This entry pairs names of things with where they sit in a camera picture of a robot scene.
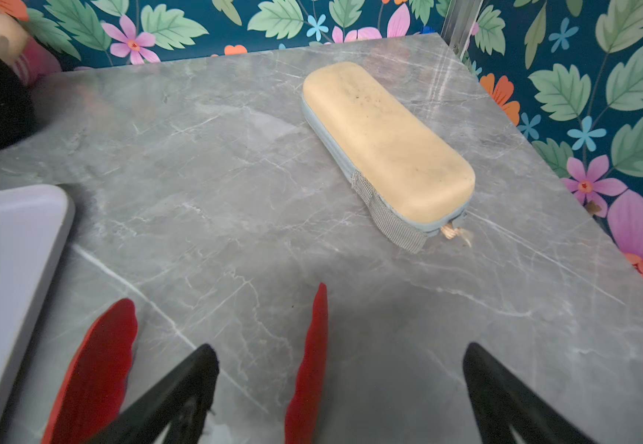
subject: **blue flower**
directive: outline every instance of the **blue flower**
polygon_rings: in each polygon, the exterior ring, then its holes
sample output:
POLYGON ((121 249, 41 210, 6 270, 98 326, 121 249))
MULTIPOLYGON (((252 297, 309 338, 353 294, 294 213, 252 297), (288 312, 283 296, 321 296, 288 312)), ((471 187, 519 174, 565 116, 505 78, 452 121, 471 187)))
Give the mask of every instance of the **blue flower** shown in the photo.
POLYGON ((577 32, 578 26, 568 29, 568 17, 564 18, 561 22, 561 32, 551 33, 551 35, 548 36, 549 41, 552 42, 553 40, 556 40, 556 43, 553 44, 553 48, 551 48, 551 52, 555 53, 556 49, 558 49, 558 45, 563 49, 568 49, 570 46, 568 44, 568 37, 573 36, 577 32))
POLYGON ((311 28, 307 31, 307 37, 311 37, 314 33, 317 33, 317 41, 321 40, 321 33, 328 32, 328 26, 322 26, 321 24, 326 20, 326 14, 321 14, 319 16, 319 21, 314 17, 309 16, 307 21, 311 25, 311 28))
POLYGON ((521 113, 521 121, 524 122, 523 125, 519 125, 516 127, 519 131, 524 133, 524 137, 528 140, 529 136, 533 138, 539 138, 539 131, 536 131, 534 127, 541 123, 541 116, 540 114, 536 114, 533 119, 529 122, 529 115, 526 114, 525 112, 521 113))
POLYGON ((595 151, 595 142, 593 142, 593 137, 604 137, 606 134, 608 134, 608 131, 606 131, 604 128, 601 129, 593 129, 591 131, 591 128, 593 126, 593 118, 590 116, 587 116, 583 119, 581 122, 581 126, 583 129, 572 129, 568 131, 568 135, 570 137, 575 137, 578 140, 576 140, 576 143, 573 144, 573 151, 579 150, 581 147, 583 147, 583 144, 585 144, 588 147, 588 151, 595 151))
POLYGON ((472 70, 474 71, 474 75, 479 76, 482 73, 482 68, 477 67, 477 61, 472 62, 472 70))

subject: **flower center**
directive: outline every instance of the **flower center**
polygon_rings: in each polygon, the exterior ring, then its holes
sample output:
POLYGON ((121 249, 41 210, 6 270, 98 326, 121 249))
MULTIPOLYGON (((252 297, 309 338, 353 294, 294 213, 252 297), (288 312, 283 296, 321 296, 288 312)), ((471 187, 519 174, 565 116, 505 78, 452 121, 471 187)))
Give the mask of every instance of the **flower center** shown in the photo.
POLYGON ((589 181, 583 181, 578 184, 578 189, 581 192, 588 194, 589 192, 593 191, 593 184, 589 181))
POLYGON ((628 261, 633 264, 635 270, 639 271, 643 279, 643 259, 637 254, 626 253, 625 257, 628 258, 628 261))

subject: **orange flower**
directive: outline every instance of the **orange flower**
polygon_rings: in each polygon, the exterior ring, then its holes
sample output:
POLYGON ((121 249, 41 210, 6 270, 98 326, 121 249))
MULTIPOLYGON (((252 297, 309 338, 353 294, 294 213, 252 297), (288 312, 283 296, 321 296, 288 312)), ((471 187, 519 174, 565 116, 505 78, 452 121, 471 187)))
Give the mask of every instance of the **orange flower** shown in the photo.
POLYGON ((501 107, 502 110, 509 116, 514 125, 519 124, 519 102, 516 100, 513 102, 507 103, 511 94, 514 93, 514 84, 509 82, 509 79, 503 75, 497 82, 497 86, 494 87, 494 74, 485 75, 479 79, 479 84, 484 87, 484 89, 492 96, 494 102, 497 102, 497 105, 501 107))
POLYGON ((14 16, 18 20, 30 20, 23 0, 0 0, 0 11, 14 16))
POLYGON ((225 47, 225 55, 231 56, 233 54, 247 54, 247 48, 242 45, 228 45, 225 47))

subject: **wall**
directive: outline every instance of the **wall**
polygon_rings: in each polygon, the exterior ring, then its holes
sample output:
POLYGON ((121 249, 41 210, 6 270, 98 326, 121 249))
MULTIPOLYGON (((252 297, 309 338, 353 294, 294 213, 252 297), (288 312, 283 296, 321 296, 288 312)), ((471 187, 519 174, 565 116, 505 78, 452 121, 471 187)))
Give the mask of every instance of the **wall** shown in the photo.
POLYGON ((30 20, 24 26, 67 70, 147 59, 139 54, 165 61, 439 31, 449 0, 273 0, 259 4, 243 0, 171 0, 165 4, 26 0, 26 4, 30 20), (118 31, 122 22, 124 27, 126 22, 133 23, 130 36, 148 31, 154 37, 135 39, 144 48, 140 51, 131 51, 126 43, 117 45, 111 36, 129 40, 118 31))
POLYGON ((643 0, 487 0, 465 63, 643 276, 643 0))

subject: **gray marble tabletop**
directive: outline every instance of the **gray marble tabletop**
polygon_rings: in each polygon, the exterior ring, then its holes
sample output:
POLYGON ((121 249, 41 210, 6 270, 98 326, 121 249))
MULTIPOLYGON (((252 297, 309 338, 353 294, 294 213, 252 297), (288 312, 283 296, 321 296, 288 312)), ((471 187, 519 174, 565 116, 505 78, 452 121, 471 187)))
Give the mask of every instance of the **gray marble tabletop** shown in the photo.
POLYGON ((37 443, 68 362, 137 305, 125 405, 204 342, 204 443, 281 443, 320 281, 330 338, 317 443, 477 443, 478 341, 601 443, 643 443, 643 280, 438 36, 54 75, 0 189, 60 184, 77 216, 1 424, 37 443), (460 239, 413 255, 374 227, 301 115, 352 60, 474 167, 460 239))

